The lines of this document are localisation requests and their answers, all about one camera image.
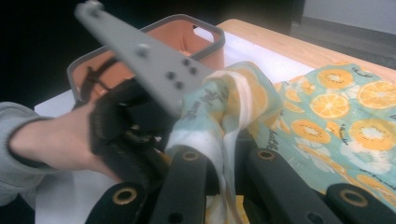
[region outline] gray sleeve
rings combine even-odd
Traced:
[[[30,167],[15,160],[8,150],[9,137],[22,125],[39,119],[33,110],[13,103],[0,103],[0,206],[15,199],[18,193],[31,190],[45,174],[55,172],[48,166]]]

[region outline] orange bin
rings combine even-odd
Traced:
[[[212,34],[213,42],[198,36],[194,32],[197,27]],[[212,69],[218,70],[224,67],[225,37],[222,30],[216,26],[187,15],[175,15],[152,23],[141,31]],[[90,100],[99,98],[108,89],[134,76],[125,64],[116,63],[114,56],[111,50],[102,47],[76,59],[69,65],[67,75],[76,101],[83,100],[81,87],[89,70],[101,73],[99,81],[96,80],[89,93]]]

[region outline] gray floor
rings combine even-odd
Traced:
[[[291,36],[396,69],[396,35],[303,18],[291,27]]]

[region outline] dish towel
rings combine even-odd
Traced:
[[[356,64],[329,65],[290,81],[271,81],[253,63],[236,63],[185,95],[170,134],[214,164],[220,195],[208,199],[207,223],[247,223],[235,205],[234,144],[248,128],[312,188],[335,183],[371,192],[396,211],[396,86]]]

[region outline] white wall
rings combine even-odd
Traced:
[[[396,0],[305,0],[304,16],[396,35]]]

